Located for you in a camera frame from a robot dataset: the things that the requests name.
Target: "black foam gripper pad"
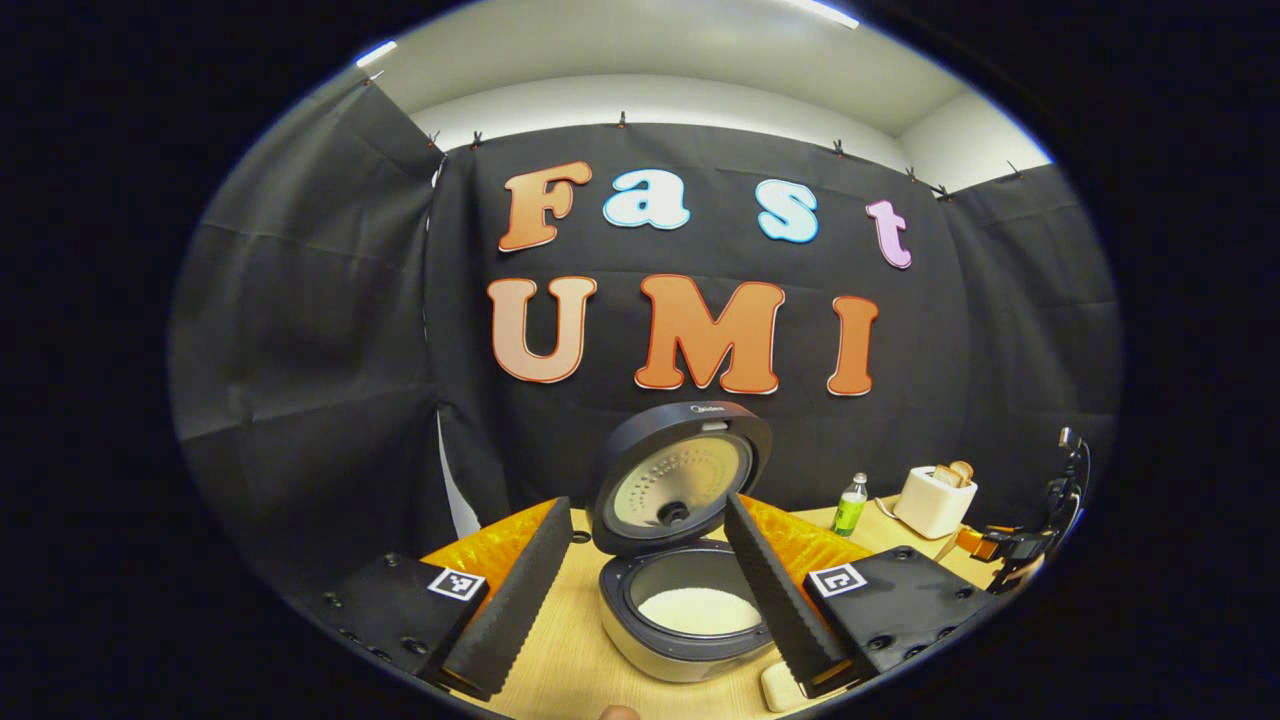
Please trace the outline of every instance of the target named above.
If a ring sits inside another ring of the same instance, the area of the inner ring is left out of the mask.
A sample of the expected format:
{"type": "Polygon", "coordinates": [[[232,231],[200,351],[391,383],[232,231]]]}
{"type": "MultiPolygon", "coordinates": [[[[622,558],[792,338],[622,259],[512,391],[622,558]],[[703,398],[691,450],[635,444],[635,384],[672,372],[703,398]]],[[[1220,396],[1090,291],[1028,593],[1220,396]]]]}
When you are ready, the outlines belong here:
{"type": "Polygon", "coordinates": [[[462,632],[435,680],[481,701],[502,691],[572,537],[570,501],[557,498],[506,582],[462,632]]]}
{"type": "Polygon", "coordinates": [[[850,656],[809,607],[737,496],[728,497],[724,534],[778,652],[809,697],[874,675],[859,666],[860,656],[850,656]],[[833,673],[841,665],[847,666],[833,673]]]}

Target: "light blue letter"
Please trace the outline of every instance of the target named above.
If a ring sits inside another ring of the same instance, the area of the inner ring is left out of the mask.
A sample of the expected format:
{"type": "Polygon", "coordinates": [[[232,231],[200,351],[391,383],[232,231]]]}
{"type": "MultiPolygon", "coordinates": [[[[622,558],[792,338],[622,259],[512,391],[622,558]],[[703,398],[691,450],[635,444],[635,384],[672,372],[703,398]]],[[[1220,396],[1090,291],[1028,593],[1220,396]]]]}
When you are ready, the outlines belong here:
{"type": "Polygon", "coordinates": [[[764,208],[760,229],[772,240],[809,242],[818,234],[818,199],[813,191],[794,182],[769,179],[755,186],[755,200],[764,208]]]}
{"type": "Polygon", "coordinates": [[[632,170],[613,181],[613,190],[623,190],[604,204],[604,218],[622,228],[645,223],[672,231],[689,222],[685,210],[685,181],[667,170],[632,170]],[[634,190],[637,184],[646,187],[634,190]]]}

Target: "bread slice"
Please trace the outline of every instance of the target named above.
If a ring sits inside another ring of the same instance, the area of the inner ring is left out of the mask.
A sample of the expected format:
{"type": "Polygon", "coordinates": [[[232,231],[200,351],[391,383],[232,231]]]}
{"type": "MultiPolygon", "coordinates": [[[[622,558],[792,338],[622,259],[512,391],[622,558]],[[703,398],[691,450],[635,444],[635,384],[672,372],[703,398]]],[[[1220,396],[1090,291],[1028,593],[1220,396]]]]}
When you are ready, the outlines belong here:
{"type": "Polygon", "coordinates": [[[964,460],[956,460],[951,464],[951,469],[960,475],[960,487],[964,487],[973,482],[973,465],[965,462],[964,460]]]}
{"type": "Polygon", "coordinates": [[[956,473],[946,465],[938,465],[933,469],[933,479],[954,488],[960,487],[960,483],[964,480],[960,473],[956,473]]]}

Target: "ceiling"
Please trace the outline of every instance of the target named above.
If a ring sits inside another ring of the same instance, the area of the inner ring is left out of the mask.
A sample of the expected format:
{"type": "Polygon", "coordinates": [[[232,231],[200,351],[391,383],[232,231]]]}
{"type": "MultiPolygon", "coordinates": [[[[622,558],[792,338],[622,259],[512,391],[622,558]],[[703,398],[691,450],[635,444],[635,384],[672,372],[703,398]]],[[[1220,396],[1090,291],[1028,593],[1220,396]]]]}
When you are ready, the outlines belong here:
{"type": "Polygon", "coordinates": [[[483,0],[396,42],[365,69],[407,114],[540,79],[659,74],[773,92],[897,137],[966,90],[867,26],[782,0],[483,0]]]}

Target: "orange letter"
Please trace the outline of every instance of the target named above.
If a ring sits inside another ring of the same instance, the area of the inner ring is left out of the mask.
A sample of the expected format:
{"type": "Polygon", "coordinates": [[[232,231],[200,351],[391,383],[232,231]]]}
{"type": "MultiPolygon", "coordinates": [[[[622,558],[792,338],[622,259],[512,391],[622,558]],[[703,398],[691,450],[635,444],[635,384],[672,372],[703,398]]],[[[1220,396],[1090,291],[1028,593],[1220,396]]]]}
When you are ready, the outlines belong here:
{"type": "Polygon", "coordinates": [[[636,372],[636,384],[648,389],[676,389],[685,374],[676,369],[676,351],[694,384],[705,389],[733,348],[721,387],[728,392],[769,395],[778,389],[773,374],[773,322],[786,300],[781,287],[748,282],[737,286],[718,320],[712,320],[698,284],[685,275],[649,275],[640,290],[653,302],[649,363],[636,372]]]}
{"type": "Polygon", "coordinates": [[[861,297],[837,297],[831,306],[840,315],[840,355],[827,389],[831,395],[867,395],[872,391],[872,378],[867,374],[872,320],[879,315],[879,307],[861,297]]]}
{"type": "Polygon", "coordinates": [[[559,320],[556,350],[541,356],[530,352],[525,342],[529,299],[538,292],[538,283],[512,278],[489,284],[489,297],[493,299],[493,356],[503,370],[532,383],[557,383],[577,370],[577,364],[582,361],[586,299],[595,293],[595,281],[556,278],[547,290],[559,300],[559,320]]]}
{"type": "Polygon", "coordinates": [[[556,182],[566,179],[584,184],[591,179],[591,167],[579,160],[507,181],[506,187],[511,191],[511,225],[498,241],[498,250],[512,252],[556,240],[556,228],[543,220],[547,210],[557,219],[563,219],[573,206],[573,188],[566,182],[556,182]],[[549,183],[556,183],[550,191],[547,190],[549,183]]]}

